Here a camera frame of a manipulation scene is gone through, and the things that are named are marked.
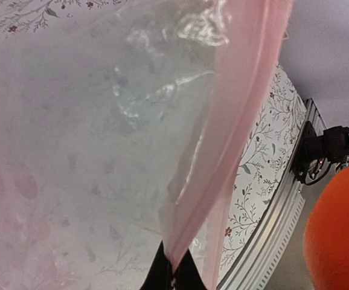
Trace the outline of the orange tangerine front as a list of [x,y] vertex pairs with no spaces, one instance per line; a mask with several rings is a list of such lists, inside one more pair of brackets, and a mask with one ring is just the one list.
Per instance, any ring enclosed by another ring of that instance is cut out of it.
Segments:
[[315,289],[349,289],[349,167],[330,180],[315,204],[304,255]]

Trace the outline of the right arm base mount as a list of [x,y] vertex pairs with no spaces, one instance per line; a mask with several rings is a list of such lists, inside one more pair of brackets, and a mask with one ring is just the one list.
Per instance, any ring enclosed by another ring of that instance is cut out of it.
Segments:
[[312,123],[307,121],[293,158],[291,170],[300,183],[309,185],[310,183],[306,181],[307,177],[312,174],[315,177],[324,160],[324,136],[317,135]]

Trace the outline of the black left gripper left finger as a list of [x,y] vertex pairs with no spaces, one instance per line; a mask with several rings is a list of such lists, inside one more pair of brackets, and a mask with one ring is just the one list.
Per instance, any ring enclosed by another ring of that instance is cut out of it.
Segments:
[[172,280],[171,263],[165,256],[161,242],[140,290],[170,290],[173,289]]

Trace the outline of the clear zip top bag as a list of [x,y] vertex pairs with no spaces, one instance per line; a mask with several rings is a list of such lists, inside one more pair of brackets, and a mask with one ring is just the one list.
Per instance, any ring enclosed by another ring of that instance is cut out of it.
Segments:
[[292,1],[0,1],[0,289],[215,289]]

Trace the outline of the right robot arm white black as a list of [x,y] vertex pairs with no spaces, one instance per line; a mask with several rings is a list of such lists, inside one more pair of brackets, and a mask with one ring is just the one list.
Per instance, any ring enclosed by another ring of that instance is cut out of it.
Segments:
[[324,131],[325,155],[329,161],[349,156],[349,127],[336,126]]

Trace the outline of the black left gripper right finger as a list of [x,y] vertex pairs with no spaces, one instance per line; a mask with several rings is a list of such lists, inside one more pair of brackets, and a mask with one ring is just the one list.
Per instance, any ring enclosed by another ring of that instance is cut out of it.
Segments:
[[172,289],[175,290],[206,290],[196,264],[189,250],[184,254],[179,266],[173,274]]

